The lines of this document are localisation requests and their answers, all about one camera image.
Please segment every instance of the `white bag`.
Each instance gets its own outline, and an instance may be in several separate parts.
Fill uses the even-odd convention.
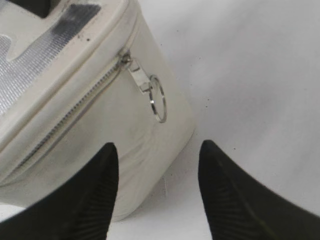
[[[135,0],[61,0],[46,18],[0,0],[0,201],[30,206],[113,142],[123,219],[193,130]]]

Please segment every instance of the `silver ring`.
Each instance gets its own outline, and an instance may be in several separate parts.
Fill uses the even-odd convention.
[[[166,96],[165,96],[165,92],[164,89],[158,79],[158,77],[156,75],[152,75],[150,77],[150,89],[149,89],[149,98],[150,98],[150,104],[151,104],[151,108],[153,111],[153,114],[155,115],[155,118],[157,119],[157,121],[161,124],[164,124],[167,121],[167,116],[168,116],[168,112],[167,112],[167,101],[166,101]],[[152,83],[155,83],[155,85],[157,85],[159,87],[160,93],[161,93],[161,98],[162,98],[162,104],[163,104],[163,116],[161,117],[158,113],[157,107],[156,107],[156,102],[154,100],[154,95],[152,93]]]

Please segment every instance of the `zipper tab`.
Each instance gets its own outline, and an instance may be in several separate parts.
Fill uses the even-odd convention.
[[[118,66],[120,69],[125,69],[129,72],[133,80],[135,81],[135,84],[139,87],[139,90],[142,94],[148,94],[149,95],[149,102],[151,105],[151,109],[153,114],[155,115],[156,120],[164,124],[167,121],[167,101],[164,89],[160,83],[159,78],[156,75],[151,75],[148,77],[146,71],[142,68],[142,66],[139,64],[138,60],[131,56],[131,53],[129,50],[123,50],[119,54],[119,62]],[[160,91],[161,94],[161,100],[162,100],[162,108],[163,113],[162,116],[160,116],[156,101],[154,99],[153,91]]]
[[[147,94],[153,89],[151,80],[147,73],[139,64],[138,60],[131,57],[129,51],[121,57],[121,63],[130,73],[142,94]]]

